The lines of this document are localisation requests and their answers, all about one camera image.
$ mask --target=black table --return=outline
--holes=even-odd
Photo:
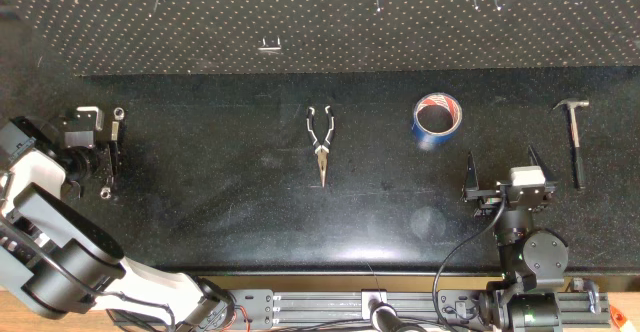
[[[112,201],[98,185],[73,205],[128,256],[203,274],[433,273],[489,220],[460,200],[473,151],[481,187],[528,165],[536,147],[560,182],[535,217],[570,245],[569,272],[640,270],[640,69],[564,68],[409,73],[137,76],[86,79],[92,104],[127,111],[125,164]],[[458,99],[463,122],[434,151],[416,148],[414,104]],[[577,112],[588,187],[573,188],[560,99]],[[306,108],[331,104],[336,137],[320,187]],[[322,130],[324,116],[318,118]],[[499,270],[486,235],[450,264]]]

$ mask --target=hammer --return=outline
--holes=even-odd
[[[558,102],[553,107],[556,109],[559,106],[567,105],[569,110],[569,117],[571,118],[571,139],[573,140],[573,167],[576,175],[576,188],[583,190],[586,188],[584,183],[584,168],[582,167],[582,157],[580,156],[580,138],[578,137],[578,123],[576,122],[576,107],[588,107],[588,100],[578,100],[577,98],[567,98]]]

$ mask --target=pegboard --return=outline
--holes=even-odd
[[[640,64],[640,0],[7,1],[78,75]]]

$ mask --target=blue tape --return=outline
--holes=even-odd
[[[418,112],[427,106],[440,106],[444,107],[451,114],[453,120],[453,126],[444,132],[431,132],[424,128],[418,121]],[[462,108],[455,98],[449,96],[446,93],[432,93],[425,96],[416,104],[413,109],[413,126],[411,130],[418,139],[418,147],[425,150],[430,150],[436,145],[439,145],[453,136],[460,123],[462,122]]]

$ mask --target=pliers handle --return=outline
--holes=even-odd
[[[313,144],[313,149],[316,154],[318,154],[318,152],[320,151],[329,153],[329,146],[331,145],[331,140],[333,140],[333,133],[335,131],[335,123],[333,112],[331,112],[331,106],[325,107],[324,111],[326,112],[327,118],[329,119],[329,129],[327,131],[326,137],[324,138],[324,141],[322,141],[322,144],[320,144],[320,140],[318,140],[318,137],[314,132],[315,124],[313,122],[313,116],[315,115],[316,110],[313,107],[309,107],[309,109],[307,110],[307,131],[309,132],[309,139]]]

